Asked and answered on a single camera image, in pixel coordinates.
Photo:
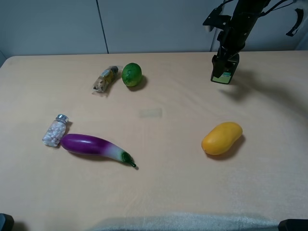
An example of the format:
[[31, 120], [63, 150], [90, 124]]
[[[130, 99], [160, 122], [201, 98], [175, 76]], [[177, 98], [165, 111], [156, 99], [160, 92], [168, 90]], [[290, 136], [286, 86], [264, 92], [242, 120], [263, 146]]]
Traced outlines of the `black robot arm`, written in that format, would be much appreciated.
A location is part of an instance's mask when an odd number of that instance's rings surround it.
[[219, 49], [213, 57], [213, 77], [221, 77], [227, 70], [234, 71], [239, 63], [239, 52], [245, 47], [246, 40], [268, 0], [240, 0], [232, 16], [222, 15], [222, 8], [228, 1], [217, 7], [215, 27], [218, 34]]

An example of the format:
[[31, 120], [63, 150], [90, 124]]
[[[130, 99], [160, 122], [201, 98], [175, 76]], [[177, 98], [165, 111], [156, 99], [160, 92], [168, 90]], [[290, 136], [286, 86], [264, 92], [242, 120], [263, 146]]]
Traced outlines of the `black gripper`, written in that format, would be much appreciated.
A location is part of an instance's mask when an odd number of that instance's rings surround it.
[[227, 70], [227, 62], [238, 63], [239, 54], [257, 21], [252, 14], [234, 14], [218, 34], [219, 49], [212, 58], [214, 77], [220, 78]]

